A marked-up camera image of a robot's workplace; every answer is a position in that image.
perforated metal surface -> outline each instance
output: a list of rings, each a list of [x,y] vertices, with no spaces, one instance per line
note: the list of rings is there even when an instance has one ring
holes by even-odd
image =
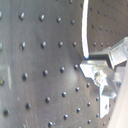
[[[0,1],[0,77],[4,78],[0,128],[107,127],[114,100],[110,114],[100,119],[99,90],[78,66],[83,59],[82,3]],[[127,35],[126,5],[126,1],[90,0],[90,51],[101,50],[101,43],[104,48],[111,46]]]

